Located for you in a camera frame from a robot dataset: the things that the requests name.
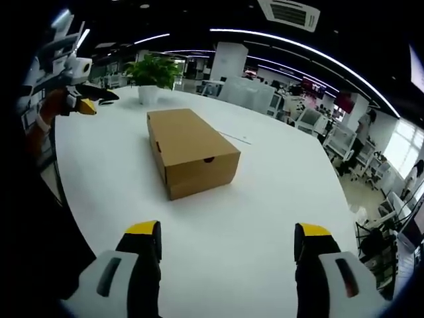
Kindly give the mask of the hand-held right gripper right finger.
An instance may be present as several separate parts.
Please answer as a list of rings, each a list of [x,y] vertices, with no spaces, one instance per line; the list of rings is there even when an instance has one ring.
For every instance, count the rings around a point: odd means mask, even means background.
[[[294,261],[298,317],[379,317],[390,306],[371,271],[324,227],[295,225]]]

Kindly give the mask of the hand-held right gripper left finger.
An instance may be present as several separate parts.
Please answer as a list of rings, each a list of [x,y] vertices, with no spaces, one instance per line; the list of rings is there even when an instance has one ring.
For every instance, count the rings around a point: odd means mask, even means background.
[[[62,306],[70,317],[159,317],[161,223],[129,227],[115,250],[100,254]]]

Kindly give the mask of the person's left hand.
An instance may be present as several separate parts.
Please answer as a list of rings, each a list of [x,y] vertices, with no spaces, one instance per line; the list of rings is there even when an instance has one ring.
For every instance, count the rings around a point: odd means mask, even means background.
[[[43,122],[50,126],[57,116],[68,116],[70,114],[67,104],[68,91],[66,89],[55,89],[51,91],[42,102],[39,115]]]

